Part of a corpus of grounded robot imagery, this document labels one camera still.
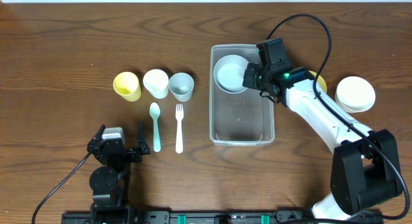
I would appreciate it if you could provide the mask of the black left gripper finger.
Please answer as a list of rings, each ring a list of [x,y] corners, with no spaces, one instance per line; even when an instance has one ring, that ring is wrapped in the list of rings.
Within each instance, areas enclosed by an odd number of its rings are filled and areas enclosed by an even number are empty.
[[[147,143],[141,122],[138,123],[136,141],[140,149],[148,149],[148,143]]]
[[[99,143],[99,142],[102,141],[102,134],[103,134],[105,128],[106,128],[106,126],[105,126],[104,124],[102,124],[102,125],[99,127],[97,133],[96,133],[95,136],[93,137],[93,142],[94,142],[94,143]]]

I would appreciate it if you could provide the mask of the yellow plastic bowl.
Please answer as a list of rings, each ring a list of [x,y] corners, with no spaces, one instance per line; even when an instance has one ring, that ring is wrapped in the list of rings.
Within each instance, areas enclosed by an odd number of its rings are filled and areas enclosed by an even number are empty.
[[[317,72],[309,70],[309,72],[315,77],[317,75]],[[320,85],[322,90],[326,93],[327,92],[327,85],[326,81],[323,79],[322,76],[318,76],[317,83]]]

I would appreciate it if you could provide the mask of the grey plastic bowl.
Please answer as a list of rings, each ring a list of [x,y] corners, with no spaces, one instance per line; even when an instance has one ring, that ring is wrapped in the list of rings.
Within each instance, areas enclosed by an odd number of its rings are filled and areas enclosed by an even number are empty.
[[[226,93],[237,94],[247,88],[243,86],[243,76],[249,61],[239,55],[222,57],[214,66],[215,83]]]

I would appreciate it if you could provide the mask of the white plastic bowl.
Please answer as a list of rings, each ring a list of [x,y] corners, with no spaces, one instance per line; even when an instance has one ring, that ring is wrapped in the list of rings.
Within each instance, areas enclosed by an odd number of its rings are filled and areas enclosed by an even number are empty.
[[[346,77],[337,85],[335,101],[348,113],[367,111],[373,107],[375,100],[373,86],[361,77]]]

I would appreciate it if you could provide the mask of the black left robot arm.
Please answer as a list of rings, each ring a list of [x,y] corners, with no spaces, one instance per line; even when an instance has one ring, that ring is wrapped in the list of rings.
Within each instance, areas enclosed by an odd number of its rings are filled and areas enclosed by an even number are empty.
[[[102,166],[89,178],[93,201],[97,210],[131,210],[128,205],[131,164],[142,161],[143,155],[151,153],[142,125],[138,125],[137,146],[125,147],[124,130],[121,127],[101,125],[87,145]]]

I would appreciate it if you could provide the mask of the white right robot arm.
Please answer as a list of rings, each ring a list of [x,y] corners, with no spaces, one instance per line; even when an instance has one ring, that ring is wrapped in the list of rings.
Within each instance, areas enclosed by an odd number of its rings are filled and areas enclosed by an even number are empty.
[[[404,218],[411,202],[395,137],[353,119],[322,90],[318,78],[286,63],[250,63],[243,77],[243,86],[301,116],[333,154],[331,193],[312,207],[314,221],[344,223],[358,215]]]

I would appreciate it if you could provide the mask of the clear plastic container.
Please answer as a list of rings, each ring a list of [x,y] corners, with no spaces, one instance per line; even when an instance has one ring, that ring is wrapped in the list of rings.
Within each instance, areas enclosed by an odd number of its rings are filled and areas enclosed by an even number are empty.
[[[249,63],[260,63],[253,44],[221,44],[211,49],[209,90],[209,136],[214,145],[263,146],[274,141],[274,104],[246,88],[230,92],[218,84],[218,62],[228,55],[238,55]]]

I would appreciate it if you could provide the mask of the mint green plastic spoon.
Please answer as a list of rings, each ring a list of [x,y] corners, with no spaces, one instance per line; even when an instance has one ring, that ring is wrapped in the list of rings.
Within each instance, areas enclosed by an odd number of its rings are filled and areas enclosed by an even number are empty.
[[[153,102],[149,108],[149,114],[153,119],[153,150],[154,152],[161,151],[161,139],[160,139],[160,130],[158,126],[158,118],[160,117],[161,111],[160,106]]]

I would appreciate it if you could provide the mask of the white plastic fork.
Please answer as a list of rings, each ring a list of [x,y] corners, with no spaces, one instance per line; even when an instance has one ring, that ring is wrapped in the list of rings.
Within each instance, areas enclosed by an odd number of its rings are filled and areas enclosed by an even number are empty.
[[[182,131],[182,120],[184,118],[183,104],[176,105],[176,152],[178,154],[183,153],[183,131]]]

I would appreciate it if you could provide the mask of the yellow plastic cup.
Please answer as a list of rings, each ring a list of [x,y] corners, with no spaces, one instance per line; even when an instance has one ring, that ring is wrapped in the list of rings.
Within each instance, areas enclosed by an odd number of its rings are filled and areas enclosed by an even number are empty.
[[[129,71],[119,73],[113,80],[113,89],[122,98],[135,102],[141,97],[141,87],[138,77]]]

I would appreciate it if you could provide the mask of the white plastic cup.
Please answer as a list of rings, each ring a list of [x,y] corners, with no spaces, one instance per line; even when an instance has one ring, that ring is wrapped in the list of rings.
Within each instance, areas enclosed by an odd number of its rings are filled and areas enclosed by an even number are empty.
[[[169,93],[169,77],[162,70],[149,70],[144,75],[143,84],[154,98],[163,99]]]

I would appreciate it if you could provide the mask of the grey plastic cup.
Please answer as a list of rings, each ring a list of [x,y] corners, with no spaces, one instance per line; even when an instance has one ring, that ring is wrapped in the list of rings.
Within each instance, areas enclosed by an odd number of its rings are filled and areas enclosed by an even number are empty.
[[[191,99],[194,89],[194,79],[187,73],[176,73],[169,79],[169,90],[180,102]]]

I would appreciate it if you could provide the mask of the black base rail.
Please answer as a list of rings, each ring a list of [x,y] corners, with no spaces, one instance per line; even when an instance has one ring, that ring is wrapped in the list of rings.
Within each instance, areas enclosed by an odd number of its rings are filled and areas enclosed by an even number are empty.
[[[128,221],[119,214],[103,215],[97,213],[95,220],[87,213],[67,213],[63,214],[61,222],[63,224],[90,224],[90,223],[143,223],[143,224],[265,224],[265,223],[285,223],[287,221],[310,219],[313,216],[308,211],[280,209],[275,212],[167,212],[150,211],[135,214],[134,218]]]

